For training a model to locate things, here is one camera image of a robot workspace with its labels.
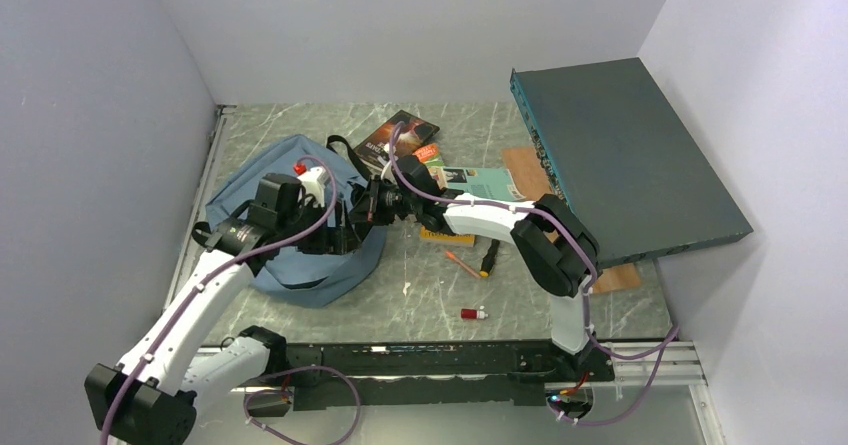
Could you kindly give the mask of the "yellow teal picture book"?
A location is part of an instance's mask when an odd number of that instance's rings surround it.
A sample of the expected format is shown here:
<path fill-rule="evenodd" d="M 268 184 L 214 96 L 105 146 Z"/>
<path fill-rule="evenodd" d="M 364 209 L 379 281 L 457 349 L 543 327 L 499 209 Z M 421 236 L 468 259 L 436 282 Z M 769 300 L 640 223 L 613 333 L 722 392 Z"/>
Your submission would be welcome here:
<path fill-rule="evenodd" d="M 442 188 L 461 190 L 484 199 L 509 202 L 525 200 L 510 171 L 505 168 L 433 166 L 429 171 Z"/>

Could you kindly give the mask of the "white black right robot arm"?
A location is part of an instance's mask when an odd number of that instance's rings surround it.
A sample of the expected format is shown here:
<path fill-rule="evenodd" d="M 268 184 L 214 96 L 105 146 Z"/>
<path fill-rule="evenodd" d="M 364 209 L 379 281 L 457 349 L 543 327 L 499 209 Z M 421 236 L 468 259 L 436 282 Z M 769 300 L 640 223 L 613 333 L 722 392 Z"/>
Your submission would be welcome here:
<path fill-rule="evenodd" d="M 551 297 L 551 366 L 574 380 L 590 364 L 593 337 L 588 294 L 599 278 L 599 245 L 565 202 L 553 194 L 536 201 L 481 198 L 441 186 L 417 157 L 389 165 L 393 179 L 372 177 L 351 194 L 350 219 L 388 225 L 412 216 L 426 229 L 476 235 L 514 245 L 535 282 Z"/>

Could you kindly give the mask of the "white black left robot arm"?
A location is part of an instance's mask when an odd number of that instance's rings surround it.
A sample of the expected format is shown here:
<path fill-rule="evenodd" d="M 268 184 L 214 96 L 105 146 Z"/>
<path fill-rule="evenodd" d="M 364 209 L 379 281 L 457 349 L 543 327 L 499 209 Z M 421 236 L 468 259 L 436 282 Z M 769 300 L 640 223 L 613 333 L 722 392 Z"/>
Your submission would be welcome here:
<path fill-rule="evenodd" d="M 203 252 L 174 301 L 115 365 L 98 364 L 85 379 L 101 443 L 182 444 L 201 412 L 232 388 L 285 376 L 287 341 L 260 326 L 210 358 L 194 357 L 229 304 L 282 248 L 315 236 L 337 201 L 338 185 L 324 166 L 269 173 L 254 198 L 216 226 L 196 223 L 192 235 Z"/>

